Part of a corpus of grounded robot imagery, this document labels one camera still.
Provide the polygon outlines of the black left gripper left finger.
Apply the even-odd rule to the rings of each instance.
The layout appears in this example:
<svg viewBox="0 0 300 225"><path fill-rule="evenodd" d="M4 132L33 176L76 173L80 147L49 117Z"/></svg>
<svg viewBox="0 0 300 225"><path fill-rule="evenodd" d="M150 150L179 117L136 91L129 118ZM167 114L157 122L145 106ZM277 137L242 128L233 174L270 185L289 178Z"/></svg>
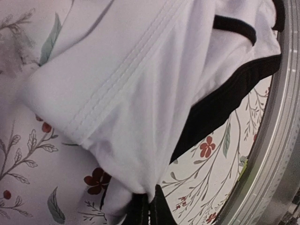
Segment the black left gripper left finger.
<svg viewBox="0 0 300 225"><path fill-rule="evenodd" d="M146 194L133 194L127 215L122 225L148 225L149 203Z"/></svg>

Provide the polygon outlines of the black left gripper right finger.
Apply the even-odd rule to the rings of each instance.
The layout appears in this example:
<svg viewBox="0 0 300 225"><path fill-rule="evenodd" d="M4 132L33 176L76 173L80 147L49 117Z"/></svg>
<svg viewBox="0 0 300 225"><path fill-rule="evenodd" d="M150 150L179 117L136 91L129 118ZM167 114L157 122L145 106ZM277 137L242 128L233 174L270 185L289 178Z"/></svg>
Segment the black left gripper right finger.
<svg viewBox="0 0 300 225"><path fill-rule="evenodd" d="M155 197L150 203L150 224L176 225L176 221L174 220L160 185L156 185Z"/></svg>

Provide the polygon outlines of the white underwear with black trim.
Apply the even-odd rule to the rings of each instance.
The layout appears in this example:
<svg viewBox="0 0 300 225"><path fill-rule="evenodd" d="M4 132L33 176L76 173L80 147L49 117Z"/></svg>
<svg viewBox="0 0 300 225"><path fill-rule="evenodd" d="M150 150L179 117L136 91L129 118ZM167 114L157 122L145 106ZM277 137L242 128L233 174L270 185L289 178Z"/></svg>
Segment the white underwear with black trim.
<svg viewBox="0 0 300 225"><path fill-rule="evenodd" d="M75 0L22 100L109 176L108 224L133 194L150 218L169 164L278 71L284 25L281 0Z"/></svg>

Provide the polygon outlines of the floral patterned table mat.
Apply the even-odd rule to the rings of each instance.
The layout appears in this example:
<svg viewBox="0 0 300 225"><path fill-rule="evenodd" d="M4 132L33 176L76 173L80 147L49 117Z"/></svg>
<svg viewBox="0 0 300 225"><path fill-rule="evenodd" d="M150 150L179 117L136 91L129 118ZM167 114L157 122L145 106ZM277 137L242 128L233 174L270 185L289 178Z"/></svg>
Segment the floral patterned table mat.
<svg viewBox="0 0 300 225"><path fill-rule="evenodd" d="M87 151L13 99L10 83L49 57L69 0L0 3L0 222L104 225L109 176ZM176 222L210 225L250 153L269 95L260 81L228 121L168 168L162 188Z"/></svg>

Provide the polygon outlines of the aluminium front table rail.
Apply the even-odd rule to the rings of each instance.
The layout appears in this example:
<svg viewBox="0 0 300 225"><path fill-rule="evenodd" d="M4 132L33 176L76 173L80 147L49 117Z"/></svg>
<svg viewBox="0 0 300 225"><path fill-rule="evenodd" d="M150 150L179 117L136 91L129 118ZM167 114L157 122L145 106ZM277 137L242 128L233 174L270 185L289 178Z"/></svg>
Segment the aluminium front table rail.
<svg viewBox="0 0 300 225"><path fill-rule="evenodd" d="M300 187L300 3L286 0L280 70L247 168L219 213L218 225L276 225Z"/></svg>

